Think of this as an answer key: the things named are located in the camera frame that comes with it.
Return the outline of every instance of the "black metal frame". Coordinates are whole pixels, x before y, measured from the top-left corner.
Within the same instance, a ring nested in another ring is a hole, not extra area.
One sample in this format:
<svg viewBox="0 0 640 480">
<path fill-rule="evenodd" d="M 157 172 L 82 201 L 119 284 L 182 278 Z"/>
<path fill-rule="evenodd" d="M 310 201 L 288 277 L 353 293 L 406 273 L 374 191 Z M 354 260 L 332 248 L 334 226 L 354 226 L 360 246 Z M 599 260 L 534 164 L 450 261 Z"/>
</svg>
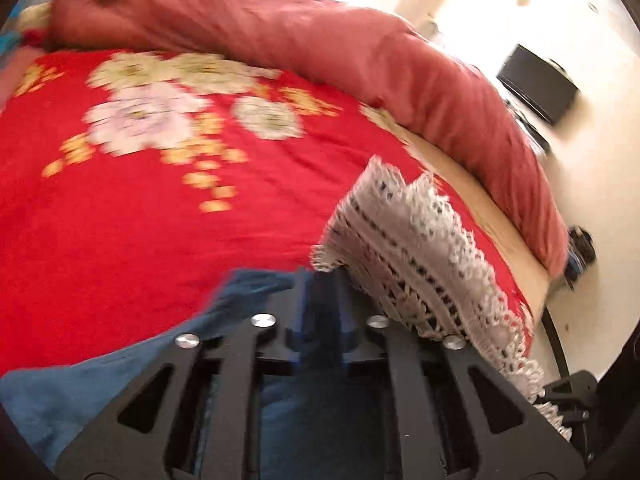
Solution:
<svg viewBox="0 0 640 480">
<path fill-rule="evenodd" d="M 389 318 L 372 322 L 372 301 L 351 288 L 343 269 L 315 274 L 309 284 L 300 274 L 296 288 L 272 296 L 272 326 L 247 319 L 225 338 L 170 345 L 64 450 L 56 476 L 258 480 L 260 378 L 294 371 L 303 298 L 306 308 L 337 303 L 348 374 L 376 379 L 386 480 L 582 477 L 580 454 L 471 345 L 454 336 L 448 349 Z M 213 375 L 219 387 L 203 427 Z"/>
<path fill-rule="evenodd" d="M 551 351 L 553 352 L 554 359 L 556 360 L 556 364 L 558 365 L 558 372 L 560 374 L 560 377 L 568 377 L 569 366 L 566 362 L 564 350 L 562 349 L 562 342 L 560 341 L 558 330 L 556 330 L 556 324 L 554 323 L 554 320 L 551 317 L 551 313 L 549 312 L 546 305 L 544 307 L 544 310 L 542 311 L 542 326 L 545 329 L 546 337 L 549 339 Z"/>
</svg>

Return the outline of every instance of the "lace fabric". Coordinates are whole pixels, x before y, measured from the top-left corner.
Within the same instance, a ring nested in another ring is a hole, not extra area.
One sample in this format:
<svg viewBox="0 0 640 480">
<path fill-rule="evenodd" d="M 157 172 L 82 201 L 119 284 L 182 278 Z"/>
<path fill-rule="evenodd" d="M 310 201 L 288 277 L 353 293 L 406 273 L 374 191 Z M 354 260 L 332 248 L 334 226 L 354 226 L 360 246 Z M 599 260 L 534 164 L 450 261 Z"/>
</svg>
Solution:
<svg viewBox="0 0 640 480">
<path fill-rule="evenodd" d="M 338 204 L 311 254 L 316 270 L 347 266 L 355 285 L 422 337 L 464 336 L 533 402 L 543 371 L 526 356 L 522 320 L 431 173 L 407 185 L 373 157 Z M 566 437 L 553 407 L 539 408 Z"/>
</svg>

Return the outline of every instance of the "blue cloth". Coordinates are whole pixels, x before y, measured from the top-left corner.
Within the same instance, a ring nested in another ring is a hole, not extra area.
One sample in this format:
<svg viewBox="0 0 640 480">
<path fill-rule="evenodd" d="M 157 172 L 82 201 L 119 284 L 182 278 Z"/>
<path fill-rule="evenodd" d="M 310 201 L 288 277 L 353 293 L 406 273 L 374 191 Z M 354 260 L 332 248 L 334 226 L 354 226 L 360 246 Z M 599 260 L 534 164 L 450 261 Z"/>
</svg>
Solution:
<svg viewBox="0 0 640 480">
<path fill-rule="evenodd" d="M 18 370 L 0 380 L 0 402 L 49 468 L 82 427 L 176 335 L 210 338 L 263 312 L 293 275 L 239 270 L 203 314 L 155 338 L 71 367 Z M 306 309 L 300 372 L 266 378 L 262 391 L 263 480 L 357 480 L 383 475 L 382 421 L 375 386 L 345 377 L 338 318 Z"/>
</svg>

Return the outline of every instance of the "metal bolt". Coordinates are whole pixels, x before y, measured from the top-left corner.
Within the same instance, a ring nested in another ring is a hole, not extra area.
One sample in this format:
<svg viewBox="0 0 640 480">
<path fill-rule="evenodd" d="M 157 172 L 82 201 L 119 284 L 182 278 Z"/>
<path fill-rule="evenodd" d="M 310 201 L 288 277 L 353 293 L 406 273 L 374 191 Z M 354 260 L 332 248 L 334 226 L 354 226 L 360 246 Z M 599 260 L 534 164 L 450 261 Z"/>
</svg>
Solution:
<svg viewBox="0 0 640 480">
<path fill-rule="evenodd" d="M 200 344 L 200 338 L 195 334 L 180 334 L 177 338 L 174 339 L 174 342 L 180 348 L 196 348 Z"/>
<path fill-rule="evenodd" d="M 389 326 L 389 318 L 387 316 L 380 316 L 380 314 L 376 314 L 375 316 L 371 316 L 367 319 L 367 325 L 371 328 L 386 328 Z"/>
<path fill-rule="evenodd" d="M 258 328 L 268 328 L 276 324 L 276 317 L 273 314 L 256 314 L 251 317 L 251 323 Z"/>
<path fill-rule="evenodd" d="M 466 341 L 459 335 L 448 335 L 442 340 L 442 344 L 448 350 L 461 350 L 465 347 Z"/>
</svg>

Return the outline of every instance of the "yellow flower print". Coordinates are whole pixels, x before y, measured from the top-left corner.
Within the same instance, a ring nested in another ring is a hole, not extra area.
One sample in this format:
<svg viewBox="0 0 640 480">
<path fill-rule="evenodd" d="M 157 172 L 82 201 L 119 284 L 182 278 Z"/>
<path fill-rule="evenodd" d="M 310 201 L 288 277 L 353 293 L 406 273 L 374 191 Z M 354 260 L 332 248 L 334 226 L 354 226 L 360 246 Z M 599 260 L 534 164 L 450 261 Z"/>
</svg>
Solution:
<svg viewBox="0 0 640 480">
<path fill-rule="evenodd" d="M 162 161 L 165 164 L 175 164 L 181 166 L 184 164 L 190 164 L 193 161 L 193 157 L 196 156 L 190 147 L 185 148 L 169 148 L 168 150 L 162 150 Z"/>
<path fill-rule="evenodd" d="M 187 186 L 195 187 L 197 189 L 207 189 L 213 186 L 219 180 L 215 175 L 204 173 L 202 171 L 196 171 L 194 173 L 187 173 L 182 177 L 182 181 Z"/>
<path fill-rule="evenodd" d="M 251 91 L 257 77 L 280 76 L 279 70 L 247 66 L 219 54 L 178 54 L 167 63 L 181 85 L 201 94 L 242 94 Z"/>
<path fill-rule="evenodd" d="M 62 171 L 62 168 L 64 167 L 65 162 L 59 158 L 58 160 L 54 160 L 52 163 L 47 164 L 44 167 L 44 170 L 42 170 L 42 176 L 44 178 L 49 178 L 50 176 L 54 176 L 57 173 L 60 173 L 60 171 Z"/>
<path fill-rule="evenodd" d="M 225 150 L 222 154 L 222 158 L 224 158 L 227 162 L 246 162 L 249 158 L 246 156 L 246 153 L 242 150 L 238 150 L 237 148 L 231 148 L 229 150 Z"/>
<path fill-rule="evenodd" d="M 281 88 L 285 97 L 291 101 L 291 104 L 300 115 L 326 115 L 329 117 L 337 117 L 335 110 L 342 110 L 339 106 L 332 105 L 322 99 L 313 97 L 309 92 L 302 88 Z"/>
<path fill-rule="evenodd" d="M 217 170 L 220 165 L 215 160 L 198 160 L 195 163 L 198 170 Z"/>
<path fill-rule="evenodd" d="M 122 90 L 174 77 L 171 65 L 152 52 L 116 52 L 89 74 L 86 83 L 91 88 Z"/>
<path fill-rule="evenodd" d="M 236 188 L 234 186 L 220 186 L 211 190 L 215 198 L 233 198 L 236 196 Z"/>
<path fill-rule="evenodd" d="M 200 204 L 200 210 L 203 213 L 215 213 L 219 211 L 228 211 L 231 206 L 224 200 L 207 200 Z"/>
<path fill-rule="evenodd" d="M 87 143 L 86 134 L 79 134 L 65 140 L 60 151 L 65 154 L 67 164 L 78 164 L 89 160 L 95 148 Z"/>
<path fill-rule="evenodd" d="M 196 136 L 181 142 L 180 147 L 188 147 L 194 154 L 220 155 L 225 148 L 225 143 L 217 139 Z"/>
<path fill-rule="evenodd" d="M 224 119 L 217 114 L 200 114 L 196 117 L 196 131 L 201 135 L 217 135 L 224 123 Z"/>
<path fill-rule="evenodd" d="M 14 97 L 19 97 L 25 92 L 35 92 L 44 86 L 47 81 L 52 81 L 60 76 L 65 75 L 64 72 L 58 72 L 55 67 L 47 68 L 39 64 L 32 64 L 27 68 L 21 85 L 14 93 Z"/>
<path fill-rule="evenodd" d="M 258 97 L 271 101 L 271 88 L 269 86 L 257 82 L 254 84 L 253 90 Z"/>
</svg>

